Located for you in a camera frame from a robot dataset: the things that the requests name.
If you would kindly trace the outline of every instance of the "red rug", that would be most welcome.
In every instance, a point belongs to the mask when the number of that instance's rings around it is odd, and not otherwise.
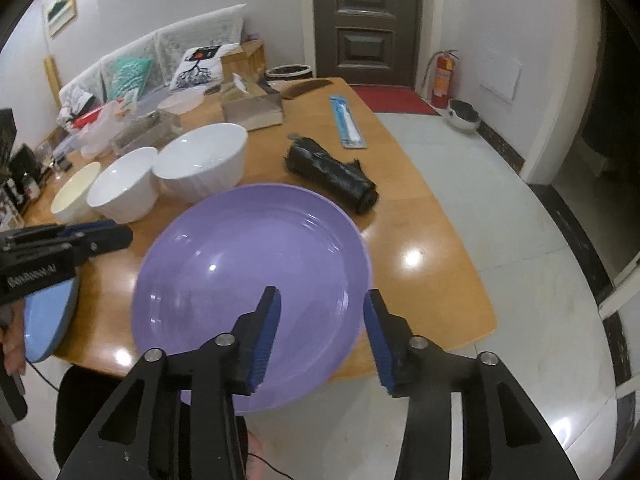
[[[352,85],[351,88],[373,112],[439,115],[410,88],[383,85]]]

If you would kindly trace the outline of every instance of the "painting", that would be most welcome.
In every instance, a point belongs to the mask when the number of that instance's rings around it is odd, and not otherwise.
[[[49,37],[53,38],[76,16],[76,0],[45,0],[45,19]]]

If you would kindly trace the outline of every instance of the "purple tray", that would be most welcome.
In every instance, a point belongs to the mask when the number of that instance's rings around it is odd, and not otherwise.
[[[265,286],[282,315],[264,383],[238,414],[276,408],[326,382],[362,330],[371,264],[337,205],[282,184],[238,187],[185,211],[144,259],[132,305],[140,354],[198,348],[255,310]],[[182,400],[189,402],[190,393]]]

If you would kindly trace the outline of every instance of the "fire extinguisher label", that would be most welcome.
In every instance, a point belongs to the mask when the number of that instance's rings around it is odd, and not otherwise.
[[[433,94],[437,97],[447,95],[449,92],[449,80],[451,79],[451,72],[443,70],[441,68],[436,69],[436,77],[433,80]]]

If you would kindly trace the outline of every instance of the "metal screw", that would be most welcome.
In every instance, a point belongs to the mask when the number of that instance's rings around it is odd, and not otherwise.
[[[418,350],[422,350],[429,346],[429,340],[421,335],[414,335],[409,339],[409,346]]]
[[[480,354],[480,360],[487,366],[495,366],[500,362],[498,356],[493,352],[482,352]]]
[[[236,338],[233,334],[220,334],[216,337],[216,345],[218,346],[231,346],[236,342]]]
[[[145,352],[145,361],[148,363],[155,363],[162,358],[162,350],[159,348],[152,348]]]

